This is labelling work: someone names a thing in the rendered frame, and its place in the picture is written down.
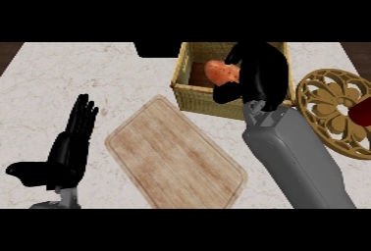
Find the dark red round fruit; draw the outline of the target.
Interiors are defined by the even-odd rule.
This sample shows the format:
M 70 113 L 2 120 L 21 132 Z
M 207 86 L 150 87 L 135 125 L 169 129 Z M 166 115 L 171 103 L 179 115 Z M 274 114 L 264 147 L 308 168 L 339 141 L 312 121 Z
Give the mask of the dark red round fruit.
M 352 106 L 348 115 L 360 126 L 371 126 L 371 97 Z

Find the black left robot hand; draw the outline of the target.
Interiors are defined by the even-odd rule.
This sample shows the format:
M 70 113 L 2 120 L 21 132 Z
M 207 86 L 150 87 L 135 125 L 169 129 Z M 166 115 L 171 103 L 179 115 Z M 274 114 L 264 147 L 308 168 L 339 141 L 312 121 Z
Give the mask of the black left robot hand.
M 18 162 L 6 169 L 6 174 L 15 176 L 26 187 L 46 186 L 48 190 L 54 190 L 77 186 L 86 172 L 98 113 L 100 108 L 89 100 L 89 95 L 80 94 L 67 128 L 57 136 L 48 160 L 45 162 Z

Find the golden ornate round trivet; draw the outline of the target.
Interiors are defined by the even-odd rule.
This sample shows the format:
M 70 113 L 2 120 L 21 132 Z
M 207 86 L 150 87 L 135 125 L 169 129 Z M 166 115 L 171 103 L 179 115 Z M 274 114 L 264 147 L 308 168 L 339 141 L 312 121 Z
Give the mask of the golden ornate round trivet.
M 351 109 L 371 97 L 371 82 L 339 69 L 320 69 L 298 84 L 296 105 L 324 144 L 343 156 L 371 160 L 371 125 L 358 125 Z

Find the wooden cutting board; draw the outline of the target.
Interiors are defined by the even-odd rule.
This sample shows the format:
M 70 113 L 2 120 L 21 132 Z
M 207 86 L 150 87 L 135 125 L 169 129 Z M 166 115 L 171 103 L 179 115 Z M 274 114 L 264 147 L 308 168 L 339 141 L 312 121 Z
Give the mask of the wooden cutting board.
M 230 208 L 247 172 L 162 95 L 105 140 L 126 175 L 154 208 Z

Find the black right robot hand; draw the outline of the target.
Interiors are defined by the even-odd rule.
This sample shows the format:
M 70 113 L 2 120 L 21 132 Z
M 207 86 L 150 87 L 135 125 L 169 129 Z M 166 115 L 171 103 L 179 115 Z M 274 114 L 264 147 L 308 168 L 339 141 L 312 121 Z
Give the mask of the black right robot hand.
M 213 100 L 225 104 L 239 98 L 244 102 L 265 101 L 271 112 L 286 99 L 289 63 L 284 54 L 267 42 L 239 42 L 225 59 L 227 65 L 241 64 L 240 81 L 230 80 L 213 87 Z

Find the orange sweet potato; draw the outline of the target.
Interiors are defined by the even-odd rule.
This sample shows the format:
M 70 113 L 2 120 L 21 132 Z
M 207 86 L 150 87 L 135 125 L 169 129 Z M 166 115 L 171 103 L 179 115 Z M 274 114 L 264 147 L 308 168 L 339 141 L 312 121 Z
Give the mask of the orange sweet potato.
M 212 60 L 205 65 L 205 73 L 215 85 L 222 86 L 228 82 L 240 82 L 241 68 L 227 65 L 224 61 Z

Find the yellow wicker basket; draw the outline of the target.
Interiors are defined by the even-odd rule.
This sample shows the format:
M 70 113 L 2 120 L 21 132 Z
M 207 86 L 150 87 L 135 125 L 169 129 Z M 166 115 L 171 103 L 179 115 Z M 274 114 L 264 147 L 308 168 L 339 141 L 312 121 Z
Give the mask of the yellow wicker basket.
M 244 118 L 244 104 L 241 98 L 219 104 L 213 100 L 213 87 L 218 86 L 209 80 L 205 73 L 205 65 L 209 61 L 224 61 L 237 42 L 185 42 L 178 58 L 176 71 L 172 78 L 179 107 L 182 111 L 212 115 L 222 118 L 241 120 Z M 286 42 L 268 42 L 284 54 L 289 63 L 289 89 L 286 99 L 280 105 L 290 106 L 295 100 L 290 55 Z

